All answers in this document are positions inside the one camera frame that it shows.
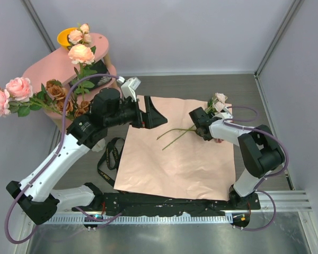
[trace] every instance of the pink paper sheet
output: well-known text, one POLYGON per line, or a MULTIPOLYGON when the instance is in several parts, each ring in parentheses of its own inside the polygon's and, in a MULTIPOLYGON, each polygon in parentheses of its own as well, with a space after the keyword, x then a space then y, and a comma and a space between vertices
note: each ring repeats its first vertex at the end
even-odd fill
MULTIPOLYGON (((143 96, 140 109, 145 110, 143 96)), ((235 182, 233 145, 226 141, 204 141, 188 132, 164 151, 181 134, 172 128, 193 125, 189 112, 206 108, 193 99, 152 97, 153 104, 168 123, 157 128, 128 129, 115 189, 173 198, 228 200, 228 189, 235 182)))

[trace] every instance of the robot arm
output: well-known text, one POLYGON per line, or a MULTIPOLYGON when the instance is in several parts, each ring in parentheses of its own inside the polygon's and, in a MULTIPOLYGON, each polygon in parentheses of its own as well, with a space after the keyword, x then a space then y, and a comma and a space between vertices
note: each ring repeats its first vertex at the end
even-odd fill
MULTIPOLYGON (((107 136, 109 127, 130 123, 135 128, 152 129, 167 123, 167 119, 156 110, 149 96, 144 97, 146 112, 139 109, 134 91, 139 84, 137 78, 131 78, 123 84, 122 91, 127 95, 123 101, 116 89, 102 89, 91 101, 89 112, 76 118, 68 127, 56 158, 18 200, 22 210, 36 225, 48 221, 56 211, 75 206, 94 209, 101 204, 102 193, 92 183, 73 189, 53 188, 81 156, 107 136)), ((58 147, 20 183, 12 181, 7 185, 6 189, 13 198, 29 185, 30 180, 50 161, 57 149, 58 147)))
MULTIPOLYGON (((275 170, 285 160, 279 144, 268 136, 225 125, 224 119, 233 118, 227 109, 214 116, 207 114, 200 107, 189 114, 197 128, 196 133, 204 140, 223 139, 241 149, 246 169, 230 188, 230 199, 231 194, 241 198, 253 193, 254 187, 261 178, 275 170)), ((255 129, 272 134, 266 125, 255 129)))

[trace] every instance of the gray wall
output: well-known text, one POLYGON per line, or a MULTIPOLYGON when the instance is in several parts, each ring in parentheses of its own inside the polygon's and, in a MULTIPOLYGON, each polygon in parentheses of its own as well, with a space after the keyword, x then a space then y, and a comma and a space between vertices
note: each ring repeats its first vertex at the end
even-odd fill
POLYGON ((291 179, 306 190, 318 220, 318 0, 304 1, 261 80, 290 153, 291 179))
MULTIPOLYGON (((40 35, 17 0, 0 1, 0 85, 21 77, 33 63, 48 54, 40 35)), ((25 118, 0 117, 0 254, 13 253, 4 234, 4 217, 12 203, 5 187, 20 181, 46 157, 54 124, 44 113, 33 112, 25 118)), ((16 237, 21 209, 16 208, 10 228, 16 237)))
POLYGON ((31 0, 54 44, 77 22, 104 34, 118 73, 251 72, 292 0, 31 0))

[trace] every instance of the pink rose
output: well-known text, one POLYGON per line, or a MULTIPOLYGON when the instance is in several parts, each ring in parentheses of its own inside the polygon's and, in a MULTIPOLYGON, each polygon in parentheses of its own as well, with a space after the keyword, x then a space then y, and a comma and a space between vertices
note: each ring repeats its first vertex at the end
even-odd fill
POLYGON ((83 24, 82 26, 80 26, 80 30, 85 34, 85 33, 89 33, 90 32, 90 27, 88 24, 83 24))
POLYGON ((227 100, 227 97, 224 94, 220 94, 220 93, 216 93, 216 98, 221 102, 221 103, 225 103, 225 101, 227 100))
POLYGON ((33 96, 31 81, 28 78, 15 78, 6 85, 7 91, 16 101, 28 102, 33 96))
POLYGON ((90 65, 94 62, 94 54, 92 50, 82 44, 73 46, 70 49, 68 56, 73 60, 72 63, 75 65, 78 63, 85 63, 87 65, 90 65))
POLYGON ((214 108, 217 112, 221 112, 224 107, 225 107, 225 105, 224 105, 223 103, 221 103, 221 102, 213 103, 213 108, 214 108))
POLYGON ((78 29, 71 31, 68 35, 68 40, 73 44, 77 44, 82 39, 83 34, 78 29))
POLYGON ((9 102, 10 94, 5 89, 3 91, 0 90, 0 116, 6 116, 11 113, 11 111, 8 109, 10 105, 9 102))
POLYGON ((84 35, 84 41, 85 42, 88 42, 88 43, 91 43, 92 42, 92 37, 90 34, 85 34, 84 35))

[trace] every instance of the wrapping paper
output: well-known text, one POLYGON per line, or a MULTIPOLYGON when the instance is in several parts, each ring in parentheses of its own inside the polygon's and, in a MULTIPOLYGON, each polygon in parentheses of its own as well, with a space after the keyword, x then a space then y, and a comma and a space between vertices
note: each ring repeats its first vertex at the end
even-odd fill
MULTIPOLYGON (((145 111, 144 98, 140 109, 145 111)), ((233 145, 224 141, 204 141, 188 132, 162 149, 193 125, 189 112, 206 108, 197 100, 152 97, 154 106, 168 123, 157 128, 129 127, 114 188, 120 191, 172 198, 228 200, 228 189, 235 182, 233 145)))

